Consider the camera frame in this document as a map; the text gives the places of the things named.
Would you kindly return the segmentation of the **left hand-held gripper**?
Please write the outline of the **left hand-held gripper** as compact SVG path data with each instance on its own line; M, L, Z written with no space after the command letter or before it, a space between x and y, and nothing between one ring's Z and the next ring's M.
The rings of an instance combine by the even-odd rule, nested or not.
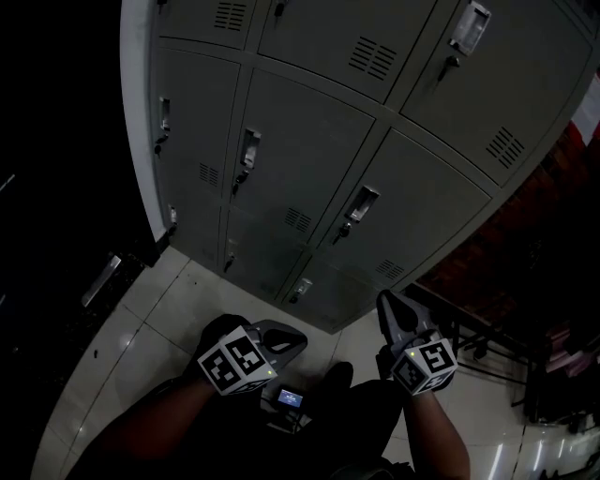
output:
M220 395L242 394L263 387L308 345L308 338L301 331L285 323L262 321L261 333L269 362L243 326L222 337L198 359L203 373Z

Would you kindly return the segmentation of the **person's left forearm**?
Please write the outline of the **person's left forearm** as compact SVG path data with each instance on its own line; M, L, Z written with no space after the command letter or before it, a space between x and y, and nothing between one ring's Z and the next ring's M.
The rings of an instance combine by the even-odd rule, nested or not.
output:
M67 480L132 480L159 468L215 393L202 378L183 379L143 398L88 444Z

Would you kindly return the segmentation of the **person's right forearm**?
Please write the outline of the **person's right forearm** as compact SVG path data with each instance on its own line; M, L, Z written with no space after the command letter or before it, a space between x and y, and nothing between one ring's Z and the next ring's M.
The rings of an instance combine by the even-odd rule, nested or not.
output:
M403 407L412 463L420 480L470 480L468 450L434 393L408 398Z

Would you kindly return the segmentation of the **person's dark shoe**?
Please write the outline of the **person's dark shoe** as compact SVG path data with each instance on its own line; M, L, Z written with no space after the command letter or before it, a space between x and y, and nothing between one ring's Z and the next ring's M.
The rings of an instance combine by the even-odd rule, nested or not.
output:
M332 392L342 391L351 387L353 382L353 364L342 361L334 364L322 380L323 386Z

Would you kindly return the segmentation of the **grey locker door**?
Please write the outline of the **grey locker door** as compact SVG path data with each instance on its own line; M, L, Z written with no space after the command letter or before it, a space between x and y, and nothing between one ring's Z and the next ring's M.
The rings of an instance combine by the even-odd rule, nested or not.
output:
M488 202L471 180L391 129L327 238L326 259L363 280L391 287L450 240ZM347 238L331 245L340 226Z

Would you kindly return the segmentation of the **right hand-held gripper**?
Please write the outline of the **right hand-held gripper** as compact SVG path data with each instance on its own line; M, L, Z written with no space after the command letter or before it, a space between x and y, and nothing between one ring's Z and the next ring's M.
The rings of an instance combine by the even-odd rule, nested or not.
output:
M458 361L449 340L438 330L428 330L433 328L430 310L403 294L382 290L377 296L377 314L388 345L413 338L391 367L392 379L411 396L443 387Z

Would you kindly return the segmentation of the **black metal clothes rack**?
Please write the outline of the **black metal clothes rack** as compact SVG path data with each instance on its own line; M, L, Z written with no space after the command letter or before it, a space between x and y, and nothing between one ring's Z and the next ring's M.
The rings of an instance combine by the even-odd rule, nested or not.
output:
M442 331L451 339L458 364L469 373L516 388L511 406L520 407L528 423L541 424L539 407L544 373L539 356L500 327L478 320L444 300L436 310Z

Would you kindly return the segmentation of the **small device with blue screen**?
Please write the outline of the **small device with blue screen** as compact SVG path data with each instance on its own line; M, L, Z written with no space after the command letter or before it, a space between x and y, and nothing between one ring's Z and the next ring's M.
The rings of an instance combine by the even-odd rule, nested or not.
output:
M284 433L295 435L310 421L305 396L282 386L276 393L261 398L262 414L266 424Z

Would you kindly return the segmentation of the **person's dark trousers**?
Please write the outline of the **person's dark trousers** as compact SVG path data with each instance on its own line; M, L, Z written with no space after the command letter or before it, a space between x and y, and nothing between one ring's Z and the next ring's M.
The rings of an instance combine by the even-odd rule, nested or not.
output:
M394 382L363 382L331 395L292 435L264 423L260 393L216 396L184 446L197 480L326 480L383 456L405 398Z

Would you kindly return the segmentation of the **pink garment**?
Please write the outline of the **pink garment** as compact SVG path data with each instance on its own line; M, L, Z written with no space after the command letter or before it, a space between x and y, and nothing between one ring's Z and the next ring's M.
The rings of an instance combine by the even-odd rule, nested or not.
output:
M566 323L547 331L550 353L545 364L547 373L562 369L569 378L576 377L591 364L600 364L600 326Z

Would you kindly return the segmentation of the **grey metal locker cabinet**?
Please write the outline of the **grey metal locker cabinet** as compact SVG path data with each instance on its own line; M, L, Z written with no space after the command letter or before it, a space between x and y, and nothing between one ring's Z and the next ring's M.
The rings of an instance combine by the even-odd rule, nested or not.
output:
M190 259L335 333L441 261L540 163L600 65L600 2L288 0L275 17L276 2L121 0L127 135L156 239L173 233ZM437 82L450 55L460 67ZM386 287L325 249L391 129L489 200Z

